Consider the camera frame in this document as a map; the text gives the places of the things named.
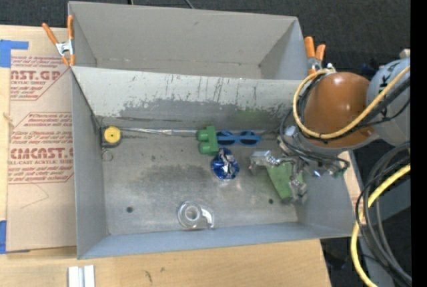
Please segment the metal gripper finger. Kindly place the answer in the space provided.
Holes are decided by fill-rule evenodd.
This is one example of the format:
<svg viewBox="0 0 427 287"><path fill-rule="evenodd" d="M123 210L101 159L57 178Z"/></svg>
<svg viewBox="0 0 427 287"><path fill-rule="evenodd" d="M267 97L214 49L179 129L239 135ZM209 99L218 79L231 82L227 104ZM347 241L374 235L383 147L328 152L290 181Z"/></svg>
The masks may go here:
<svg viewBox="0 0 427 287"><path fill-rule="evenodd" d="M290 201L293 204L304 204L307 200L308 188L305 182L301 182L298 178L292 179L289 182L291 191Z"/></svg>
<svg viewBox="0 0 427 287"><path fill-rule="evenodd" d="M261 169L273 168L279 166L280 161L271 150L255 151L250 156L249 171L252 175L258 175Z"/></svg>

